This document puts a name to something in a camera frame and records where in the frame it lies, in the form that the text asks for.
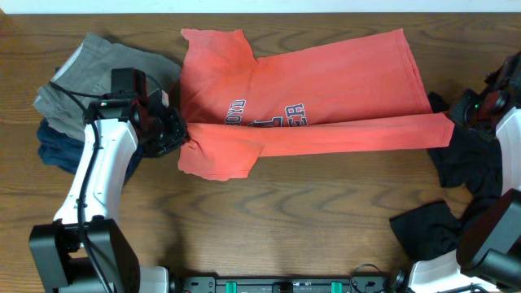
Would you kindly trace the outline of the red printed t-shirt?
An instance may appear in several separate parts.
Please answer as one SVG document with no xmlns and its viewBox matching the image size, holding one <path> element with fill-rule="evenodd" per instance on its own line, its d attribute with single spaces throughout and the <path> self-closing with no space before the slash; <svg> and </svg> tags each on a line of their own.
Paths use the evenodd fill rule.
<svg viewBox="0 0 521 293">
<path fill-rule="evenodd" d="M 402 30 L 256 58 L 240 30 L 185 28 L 178 167 L 245 178 L 261 157 L 446 147 Z"/>
</svg>

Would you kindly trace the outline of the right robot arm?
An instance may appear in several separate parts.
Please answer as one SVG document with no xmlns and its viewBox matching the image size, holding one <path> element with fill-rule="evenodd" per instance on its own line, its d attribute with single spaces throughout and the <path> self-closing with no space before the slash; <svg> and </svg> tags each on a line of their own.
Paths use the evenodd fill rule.
<svg viewBox="0 0 521 293">
<path fill-rule="evenodd" d="M 520 290 L 520 55 L 467 91 L 448 116 L 456 126 L 499 142 L 502 195 L 463 233 L 458 248 L 415 263 L 407 292 L 518 292 Z"/>
</svg>

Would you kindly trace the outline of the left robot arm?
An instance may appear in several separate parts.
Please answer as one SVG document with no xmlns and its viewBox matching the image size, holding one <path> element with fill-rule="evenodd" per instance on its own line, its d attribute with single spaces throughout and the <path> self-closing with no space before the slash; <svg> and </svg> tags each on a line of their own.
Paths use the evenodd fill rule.
<svg viewBox="0 0 521 293">
<path fill-rule="evenodd" d="M 29 248 L 47 292 L 169 292 L 162 266 L 143 267 L 118 226 L 120 197 L 134 152 L 161 157 L 180 147 L 186 125 L 161 102 L 93 102 L 82 109 L 85 145 L 72 187 Z"/>
</svg>

